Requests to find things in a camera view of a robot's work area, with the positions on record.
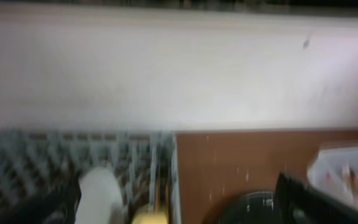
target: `wooden table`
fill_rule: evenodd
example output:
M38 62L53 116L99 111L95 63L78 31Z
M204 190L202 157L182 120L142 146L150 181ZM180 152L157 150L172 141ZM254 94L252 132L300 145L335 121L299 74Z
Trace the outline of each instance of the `wooden table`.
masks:
M232 196L273 190L280 171L306 180L321 143L356 139L358 131L179 133L182 223L209 223Z

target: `plastic crate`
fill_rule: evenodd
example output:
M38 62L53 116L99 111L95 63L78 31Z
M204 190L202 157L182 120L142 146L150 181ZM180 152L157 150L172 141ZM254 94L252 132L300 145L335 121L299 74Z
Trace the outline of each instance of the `plastic crate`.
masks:
M177 148L173 134L1 131L0 213L45 187L102 166L118 179L124 216L128 217L129 210L137 209L137 205L154 207L155 171L161 162L171 164L172 223L180 224Z

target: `gray plastic basket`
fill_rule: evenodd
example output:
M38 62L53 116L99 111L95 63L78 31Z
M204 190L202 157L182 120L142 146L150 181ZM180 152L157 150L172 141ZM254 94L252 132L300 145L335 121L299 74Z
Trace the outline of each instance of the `gray plastic basket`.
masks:
M19 131L0 132L0 213L44 187L96 166L110 169L129 207L154 207L155 171L171 163L172 222L180 224L177 149L170 133Z

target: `white wall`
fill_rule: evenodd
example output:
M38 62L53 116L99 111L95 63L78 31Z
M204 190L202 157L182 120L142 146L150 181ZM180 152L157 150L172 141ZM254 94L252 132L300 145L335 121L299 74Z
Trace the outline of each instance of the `white wall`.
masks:
M358 127L358 19L0 6L11 126Z

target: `brown table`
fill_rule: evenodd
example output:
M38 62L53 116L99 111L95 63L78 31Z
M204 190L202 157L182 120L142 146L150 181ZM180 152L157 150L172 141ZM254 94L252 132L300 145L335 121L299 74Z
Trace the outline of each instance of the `brown table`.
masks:
M358 131L179 133L182 223L209 223L232 196L273 190L281 170L306 180L322 142L355 139Z

